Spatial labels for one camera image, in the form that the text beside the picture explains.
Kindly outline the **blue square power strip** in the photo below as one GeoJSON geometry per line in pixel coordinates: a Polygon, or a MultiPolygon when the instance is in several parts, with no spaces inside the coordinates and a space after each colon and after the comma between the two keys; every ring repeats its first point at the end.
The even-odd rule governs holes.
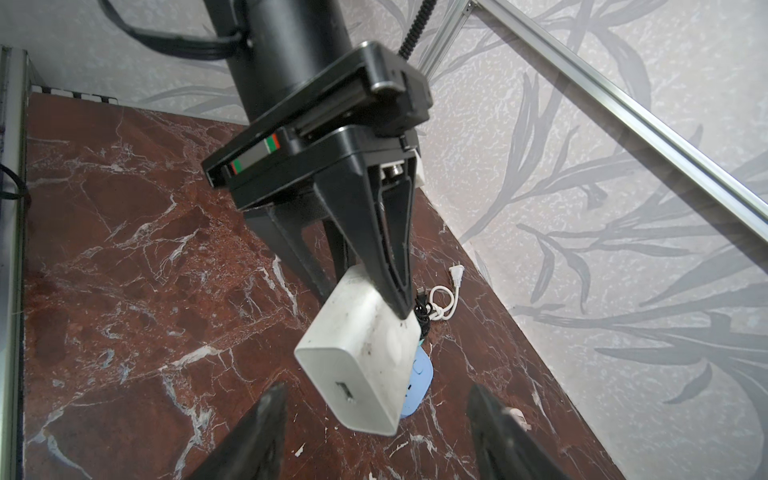
{"type": "Polygon", "coordinates": [[[401,419],[411,416],[420,407],[431,386],[433,377],[432,362],[423,347],[419,346],[416,350],[405,401],[400,414],[401,419]]]}

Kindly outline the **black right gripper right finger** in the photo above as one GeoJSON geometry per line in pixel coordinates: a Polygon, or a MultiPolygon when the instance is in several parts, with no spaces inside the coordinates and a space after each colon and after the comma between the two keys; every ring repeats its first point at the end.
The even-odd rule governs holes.
{"type": "Polygon", "coordinates": [[[466,415],[480,479],[569,479],[486,387],[472,386],[466,415]]]}

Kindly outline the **white charger adapter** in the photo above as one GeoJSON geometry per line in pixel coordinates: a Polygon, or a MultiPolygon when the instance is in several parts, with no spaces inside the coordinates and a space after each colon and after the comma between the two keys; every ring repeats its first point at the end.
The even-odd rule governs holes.
{"type": "Polygon", "coordinates": [[[346,428],[393,436],[421,328],[400,318],[361,266],[346,271],[294,350],[299,365],[346,428]]]}

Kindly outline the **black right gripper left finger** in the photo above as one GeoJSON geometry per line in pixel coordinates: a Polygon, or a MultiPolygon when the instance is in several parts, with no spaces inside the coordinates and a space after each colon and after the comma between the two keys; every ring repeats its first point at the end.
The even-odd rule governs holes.
{"type": "Polygon", "coordinates": [[[285,386],[275,383],[188,479],[278,479],[285,425],[285,386]]]}

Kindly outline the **aluminium front rail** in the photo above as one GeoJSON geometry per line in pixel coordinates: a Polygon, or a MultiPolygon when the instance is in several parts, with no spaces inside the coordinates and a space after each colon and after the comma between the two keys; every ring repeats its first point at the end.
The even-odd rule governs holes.
{"type": "Polygon", "coordinates": [[[27,53],[1,48],[1,477],[22,474],[22,276],[27,53]]]}

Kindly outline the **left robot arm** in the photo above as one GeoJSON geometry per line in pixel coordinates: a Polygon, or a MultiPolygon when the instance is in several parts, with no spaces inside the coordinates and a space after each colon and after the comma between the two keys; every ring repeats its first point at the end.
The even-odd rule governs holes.
{"type": "Polygon", "coordinates": [[[172,57],[227,63],[248,127],[202,163],[248,227],[320,300],[340,284],[304,241],[322,223],[335,272],[361,265],[400,317],[413,309],[411,212],[417,127],[433,100],[408,59],[422,23],[399,51],[353,45],[334,1],[210,1],[211,37],[105,16],[145,47],[172,57]]]}

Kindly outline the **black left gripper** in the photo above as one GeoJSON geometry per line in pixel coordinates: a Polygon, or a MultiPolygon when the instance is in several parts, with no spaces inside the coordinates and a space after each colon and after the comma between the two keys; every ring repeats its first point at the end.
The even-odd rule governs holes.
{"type": "Polygon", "coordinates": [[[432,105],[421,71],[381,43],[366,41],[252,122],[201,167],[209,185],[228,190],[239,210],[286,197],[321,171],[313,178],[321,202],[289,200],[249,209],[246,225],[318,300],[328,299],[354,265],[355,253],[377,292],[403,320],[414,303],[410,232],[416,159],[397,162],[400,173],[388,177],[378,165],[347,156],[397,148],[400,137],[428,120],[432,105]],[[335,281],[302,236],[318,221],[335,281]]]}

